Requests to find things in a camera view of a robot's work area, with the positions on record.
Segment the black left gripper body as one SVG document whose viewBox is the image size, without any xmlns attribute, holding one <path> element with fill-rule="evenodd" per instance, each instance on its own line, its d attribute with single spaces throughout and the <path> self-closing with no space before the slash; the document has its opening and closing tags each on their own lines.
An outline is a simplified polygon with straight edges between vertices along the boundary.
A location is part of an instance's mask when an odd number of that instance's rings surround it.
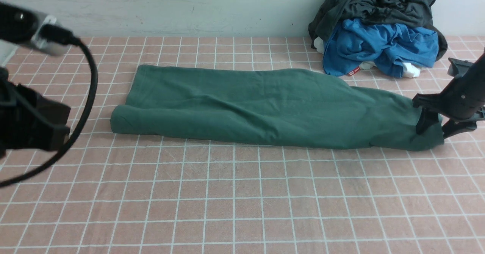
<svg viewBox="0 0 485 254">
<path fill-rule="evenodd" d="M 8 80 L 0 72 L 0 156 L 7 150 L 58 151 L 67 142 L 71 108 L 37 91 Z"/>
</svg>

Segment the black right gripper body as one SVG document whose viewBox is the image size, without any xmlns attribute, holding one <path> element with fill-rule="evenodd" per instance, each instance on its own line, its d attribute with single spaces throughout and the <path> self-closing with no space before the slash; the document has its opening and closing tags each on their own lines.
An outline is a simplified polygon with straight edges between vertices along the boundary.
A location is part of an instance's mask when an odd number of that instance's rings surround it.
<svg viewBox="0 0 485 254">
<path fill-rule="evenodd" d="M 485 56 L 475 62 L 449 58 L 452 80 L 438 94 L 417 94 L 415 108 L 427 108 L 455 122 L 483 121 L 485 104 Z"/>
</svg>

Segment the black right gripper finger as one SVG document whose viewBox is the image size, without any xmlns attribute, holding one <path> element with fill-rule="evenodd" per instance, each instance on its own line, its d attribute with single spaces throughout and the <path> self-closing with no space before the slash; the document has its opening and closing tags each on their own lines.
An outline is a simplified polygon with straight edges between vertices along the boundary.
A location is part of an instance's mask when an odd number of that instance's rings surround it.
<svg viewBox="0 0 485 254">
<path fill-rule="evenodd" d="M 455 122 L 448 120 L 441 129 L 443 138 L 447 139 L 454 135 L 475 131 L 477 129 L 477 123 L 476 121 Z"/>
<path fill-rule="evenodd" d="M 416 133 L 422 135 L 428 128 L 440 123 L 440 116 L 427 108 L 421 108 L 421 114 L 416 124 Z"/>
</svg>

